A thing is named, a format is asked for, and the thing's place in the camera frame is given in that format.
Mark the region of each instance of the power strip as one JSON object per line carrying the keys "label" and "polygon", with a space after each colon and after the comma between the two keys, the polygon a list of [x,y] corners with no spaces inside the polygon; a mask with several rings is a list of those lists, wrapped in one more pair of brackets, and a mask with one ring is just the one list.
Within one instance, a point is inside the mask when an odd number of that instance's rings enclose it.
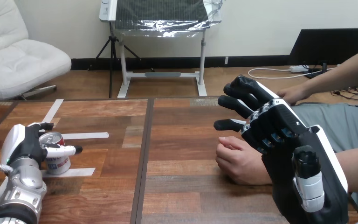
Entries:
{"label": "power strip", "polygon": [[310,67],[308,65],[297,65],[297,66],[290,66],[290,72],[297,73],[297,72],[303,72],[308,71]]}

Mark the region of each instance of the robotic hand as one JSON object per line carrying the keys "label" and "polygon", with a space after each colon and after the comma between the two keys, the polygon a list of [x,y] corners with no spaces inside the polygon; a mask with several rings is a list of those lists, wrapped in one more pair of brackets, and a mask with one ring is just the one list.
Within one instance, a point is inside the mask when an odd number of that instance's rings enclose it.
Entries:
{"label": "robotic hand", "polygon": [[253,79],[238,76],[224,93],[219,105],[250,120],[218,120],[214,127],[241,132],[262,153],[273,199],[289,223],[347,223],[348,184],[323,129],[306,127],[283,99]]}
{"label": "robotic hand", "polygon": [[39,136],[44,134],[43,130],[52,130],[53,125],[33,123],[25,127],[18,124],[7,135],[0,158],[0,171],[8,176],[0,198],[0,224],[38,224],[41,202],[47,192],[41,162],[82,152],[80,146],[41,145]]}

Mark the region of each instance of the computer monitor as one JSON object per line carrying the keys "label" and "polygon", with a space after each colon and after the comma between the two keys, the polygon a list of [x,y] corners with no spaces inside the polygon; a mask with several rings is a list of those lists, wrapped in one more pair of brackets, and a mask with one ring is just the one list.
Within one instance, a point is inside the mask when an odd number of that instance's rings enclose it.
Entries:
{"label": "computer monitor", "polygon": [[341,64],[357,53],[358,28],[302,29],[291,50],[289,65],[322,65],[322,74],[328,64]]}

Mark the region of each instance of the white cable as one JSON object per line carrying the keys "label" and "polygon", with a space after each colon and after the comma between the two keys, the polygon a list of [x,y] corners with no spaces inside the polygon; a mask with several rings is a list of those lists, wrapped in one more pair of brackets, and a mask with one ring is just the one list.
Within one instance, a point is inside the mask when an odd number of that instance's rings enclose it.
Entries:
{"label": "white cable", "polygon": [[310,74],[313,74],[313,72],[311,73],[306,73],[306,74],[301,74],[301,75],[296,75],[296,76],[289,76],[289,77],[256,77],[256,76],[252,76],[250,74],[251,71],[254,71],[254,70],[273,70],[273,71],[290,71],[290,69],[286,69],[286,70],[280,70],[280,69],[265,69],[265,68],[257,68],[257,69],[251,69],[248,71],[248,75],[250,77],[253,77],[253,78],[259,78],[259,79],[286,79],[286,78],[296,78],[296,77],[300,77],[300,76],[306,76],[306,75],[310,75]]}

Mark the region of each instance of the chair cushion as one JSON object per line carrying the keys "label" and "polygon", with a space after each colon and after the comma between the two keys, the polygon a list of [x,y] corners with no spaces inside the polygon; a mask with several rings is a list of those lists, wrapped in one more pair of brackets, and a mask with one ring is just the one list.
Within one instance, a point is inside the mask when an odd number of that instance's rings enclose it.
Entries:
{"label": "chair cushion", "polygon": [[0,49],[23,39],[28,31],[13,0],[0,0]]}
{"label": "chair cushion", "polygon": [[22,40],[0,50],[0,99],[15,97],[70,70],[61,50],[38,41]]}

